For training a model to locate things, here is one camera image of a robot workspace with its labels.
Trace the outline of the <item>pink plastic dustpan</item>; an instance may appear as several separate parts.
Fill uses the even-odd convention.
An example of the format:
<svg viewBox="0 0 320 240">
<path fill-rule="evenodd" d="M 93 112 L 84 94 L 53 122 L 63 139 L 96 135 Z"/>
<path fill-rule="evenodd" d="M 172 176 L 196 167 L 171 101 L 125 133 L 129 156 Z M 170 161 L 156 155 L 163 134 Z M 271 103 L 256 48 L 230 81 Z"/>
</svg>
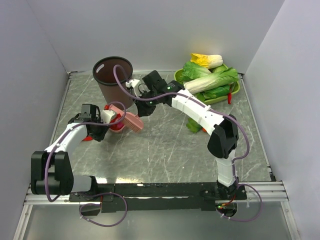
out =
<svg viewBox="0 0 320 240">
<path fill-rule="evenodd" d="M 105 111 L 111 110 L 116 113 L 116 116 L 111 120 L 111 123 L 118 122 L 124 113 L 120 108 L 116 107 L 113 104 L 106 104 L 104 106 L 104 110 Z M 113 124 L 109 127 L 109 129 L 114 133 L 120 133 L 124 128 L 125 128 L 125 125 L 123 124 L 122 121 L 118 122 L 117 124 Z"/>
</svg>

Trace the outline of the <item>red paper scrap strip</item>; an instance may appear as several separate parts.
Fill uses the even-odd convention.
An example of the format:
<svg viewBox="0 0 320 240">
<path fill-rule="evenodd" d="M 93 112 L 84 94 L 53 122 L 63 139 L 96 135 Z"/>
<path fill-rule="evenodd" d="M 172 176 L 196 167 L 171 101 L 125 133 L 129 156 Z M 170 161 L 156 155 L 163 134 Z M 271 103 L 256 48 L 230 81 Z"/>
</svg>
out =
<svg viewBox="0 0 320 240">
<path fill-rule="evenodd" d="M 84 142 L 92 141 L 93 138 L 91 136 L 87 136 L 83 139 Z"/>
</svg>

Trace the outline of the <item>pink plastic brush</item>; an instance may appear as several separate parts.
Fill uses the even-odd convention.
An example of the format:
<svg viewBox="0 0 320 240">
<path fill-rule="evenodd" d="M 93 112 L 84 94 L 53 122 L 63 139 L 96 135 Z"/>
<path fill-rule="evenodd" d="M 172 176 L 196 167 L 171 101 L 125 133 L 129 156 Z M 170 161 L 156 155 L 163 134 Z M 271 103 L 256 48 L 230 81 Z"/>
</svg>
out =
<svg viewBox="0 0 320 240">
<path fill-rule="evenodd" d="M 122 122 L 135 133 L 139 133 L 144 128 L 144 123 L 140 117 L 131 112 L 126 112 Z"/>
</svg>

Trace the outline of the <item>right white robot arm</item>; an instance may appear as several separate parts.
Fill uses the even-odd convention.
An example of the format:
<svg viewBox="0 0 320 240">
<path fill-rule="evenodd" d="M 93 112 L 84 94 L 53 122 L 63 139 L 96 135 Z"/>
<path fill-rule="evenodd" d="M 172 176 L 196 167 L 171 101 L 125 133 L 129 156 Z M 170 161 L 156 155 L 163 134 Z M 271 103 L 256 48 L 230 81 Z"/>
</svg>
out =
<svg viewBox="0 0 320 240">
<path fill-rule="evenodd" d="M 206 130 L 210 135 L 207 149 L 217 158 L 218 193 L 223 199 L 230 199 L 236 193 L 233 158 L 239 134 L 235 122 L 211 112 L 209 105 L 194 97 L 182 84 L 175 80 L 167 83 L 156 70 L 142 80 L 131 79 L 125 85 L 136 98 L 148 99 L 134 99 L 139 117 L 152 115 L 156 105 L 164 104 L 186 114 Z"/>
</svg>

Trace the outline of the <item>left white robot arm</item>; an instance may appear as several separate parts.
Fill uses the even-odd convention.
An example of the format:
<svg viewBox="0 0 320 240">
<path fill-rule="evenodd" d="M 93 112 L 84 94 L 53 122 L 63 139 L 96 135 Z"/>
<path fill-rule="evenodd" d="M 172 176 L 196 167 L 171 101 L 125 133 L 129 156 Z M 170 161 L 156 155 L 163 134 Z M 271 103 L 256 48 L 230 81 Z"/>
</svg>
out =
<svg viewBox="0 0 320 240">
<path fill-rule="evenodd" d="M 108 129 L 100 108 L 83 104 L 81 112 L 68 121 L 65 131 L 52 145 L 31 155 L 31 192 L 58 196 L 73 192 L 75 177 L 70 163 L 73 151 L 86 137 L 101 142 Z"/>
</svg>

